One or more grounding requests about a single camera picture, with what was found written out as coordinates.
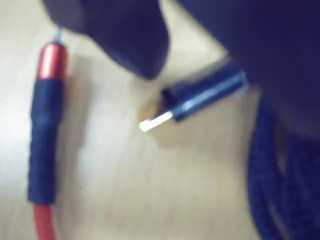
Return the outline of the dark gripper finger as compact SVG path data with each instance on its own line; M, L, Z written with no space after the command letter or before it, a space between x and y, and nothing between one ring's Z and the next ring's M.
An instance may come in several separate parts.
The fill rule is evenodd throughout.
M169 33L157 0L44 0L50 19L94 40L116 63L152 80L163 69Z
M274 107L285 126L320 134L317 0L183 0Z

